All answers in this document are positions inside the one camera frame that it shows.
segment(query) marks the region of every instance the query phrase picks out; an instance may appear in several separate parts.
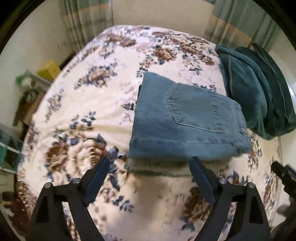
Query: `screw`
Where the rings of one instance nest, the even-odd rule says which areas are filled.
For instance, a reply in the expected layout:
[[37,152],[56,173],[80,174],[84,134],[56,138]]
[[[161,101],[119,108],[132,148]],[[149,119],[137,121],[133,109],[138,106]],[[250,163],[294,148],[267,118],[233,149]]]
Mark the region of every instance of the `screw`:
[[255,187],[255,184],[254,184],[254,183],[248,183],[248,186],[249,186],[250,188],[254,188],[254,187]]
[[227,183],[227,180],[226,180],[225,178],[220,178],[220,179],[219,179],[219,182],[220,182],[221,184],[226,184],[226,183]]
[[45,187],[45,188],[50,188],[51,186],[52,186],[52,183],[45,183],[45,184],[44,184],[44,187]]
[[80,178],[74,178],[74,179],[72,180],[72,182],[73,182],[74,184],[78,184],[78,183],[80,183]]

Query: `folded jeans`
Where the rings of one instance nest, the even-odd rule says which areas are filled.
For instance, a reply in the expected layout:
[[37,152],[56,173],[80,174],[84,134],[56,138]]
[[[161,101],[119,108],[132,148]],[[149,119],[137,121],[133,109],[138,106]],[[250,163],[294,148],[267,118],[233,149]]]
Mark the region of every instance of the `folded jeans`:
[[237,102],[154,73],[144,74],[130,140],[130,170],[190,175],[187,166],[193,156],[213,162],[251,149]]

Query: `wall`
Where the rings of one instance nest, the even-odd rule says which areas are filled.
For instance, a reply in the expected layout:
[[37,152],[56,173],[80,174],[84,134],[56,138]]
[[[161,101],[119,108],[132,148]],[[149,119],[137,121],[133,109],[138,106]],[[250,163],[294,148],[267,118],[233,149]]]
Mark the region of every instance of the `wall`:
[[202,0],[113,0],[114,25],[151,25],[200,37],[212,11]]
[[72,52],[60,10],[59,0],[43,2],[20,25],[0,55],[0,123],[8,129],[22,95],[15,77],[27,69],[36,72],[52,59],[61,64]]
[[[292,86],[294,92],[296,92],[296,51],[283,31],[280,31],[275,39],[269,50],[269,54],[281,69],[286,81]],[[281,147],[283,165],[290,164],[296,168],[296,130],[281,136]],[[289,196],[284,192],[283,187],[281,188],[279,204],[289,204]],[[277,225],[284,220],[285,218],[283,216],[277,214],[273,225]]]

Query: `bed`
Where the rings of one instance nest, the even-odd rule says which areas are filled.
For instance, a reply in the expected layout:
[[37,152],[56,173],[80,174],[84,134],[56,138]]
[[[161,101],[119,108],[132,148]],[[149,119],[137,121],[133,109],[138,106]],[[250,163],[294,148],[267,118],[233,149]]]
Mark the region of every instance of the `bed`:
[[[67,184],[107,156],[109,173],[88,207],[105,240],[194,240],[211,206],[192,177],[142,176],[125,165],[144,72],[226,95],[219,62],[215,44],[170,29],[113,26],[95,37],[62,70],[32,118],[17,171],[28,216],[46,182]],[[281,162],[281,148],[278,138],[248,133],[252,151],[216,173],[238,185],[254,182],[271,225],[281,189],[270,166]],[[72,238],[79,240],[69,207],[63,207]],[[221,240],[234,211],[235,203]]]

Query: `teal towel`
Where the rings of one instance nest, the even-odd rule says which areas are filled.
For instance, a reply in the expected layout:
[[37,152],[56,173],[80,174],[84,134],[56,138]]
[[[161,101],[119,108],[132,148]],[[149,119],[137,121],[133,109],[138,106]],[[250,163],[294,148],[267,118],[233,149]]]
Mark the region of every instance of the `teal towel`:
[[258,44],[236,50],[216,45],[227,96],[241,105],[247,127],[271,140],[296,128],[296,115],[286,80]]

